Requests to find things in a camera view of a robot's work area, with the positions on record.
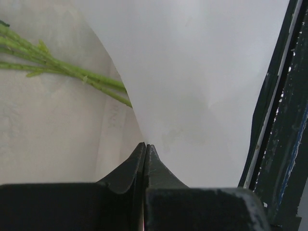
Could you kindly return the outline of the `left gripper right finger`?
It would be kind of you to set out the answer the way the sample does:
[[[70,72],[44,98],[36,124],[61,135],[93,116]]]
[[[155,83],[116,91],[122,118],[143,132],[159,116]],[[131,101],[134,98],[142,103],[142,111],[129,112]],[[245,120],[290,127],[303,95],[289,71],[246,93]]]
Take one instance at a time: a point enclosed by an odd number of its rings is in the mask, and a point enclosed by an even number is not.
[[[189,188],[148,145],[144,162],[146,231],[269,231],[264,208],[248,189]]]

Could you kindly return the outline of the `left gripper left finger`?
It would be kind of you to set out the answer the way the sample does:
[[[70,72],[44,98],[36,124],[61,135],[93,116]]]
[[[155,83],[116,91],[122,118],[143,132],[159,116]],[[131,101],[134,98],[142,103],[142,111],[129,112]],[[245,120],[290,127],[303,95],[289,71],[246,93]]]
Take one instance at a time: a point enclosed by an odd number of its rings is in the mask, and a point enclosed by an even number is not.
[[[145,153],[145,144],[139,143],[127,160],[97,182],[1,185],[1,230],[142,230]]]

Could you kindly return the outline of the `white wrapping paper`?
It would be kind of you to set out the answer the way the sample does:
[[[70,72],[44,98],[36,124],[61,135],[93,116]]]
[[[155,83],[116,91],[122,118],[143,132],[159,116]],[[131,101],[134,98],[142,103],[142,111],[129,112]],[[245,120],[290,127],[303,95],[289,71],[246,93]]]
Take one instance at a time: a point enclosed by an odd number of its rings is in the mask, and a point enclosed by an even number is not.
[[[103,178],[139,142],[190,187],[235,187],[286,0],[3,0],[54,57],[122,80],[127,107],[74,78],[0,72],[0,181]]]

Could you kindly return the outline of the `pink rose stem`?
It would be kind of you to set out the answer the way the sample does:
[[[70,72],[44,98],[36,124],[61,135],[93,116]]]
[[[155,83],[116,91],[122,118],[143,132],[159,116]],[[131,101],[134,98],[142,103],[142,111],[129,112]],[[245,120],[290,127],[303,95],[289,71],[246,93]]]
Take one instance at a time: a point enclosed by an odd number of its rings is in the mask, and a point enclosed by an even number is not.
[[[51,55],[50,50],[42,40],[38,42],[37,45],[30,43],[11,30],[8,23],[1,21],[0,52],[32,62],[35,65],[1,61],[0,68],[27,71],[27,77],[34,77],[43,73],[75,77],[120,103],[132,107],[127,90],[121,81],[60,61]]]

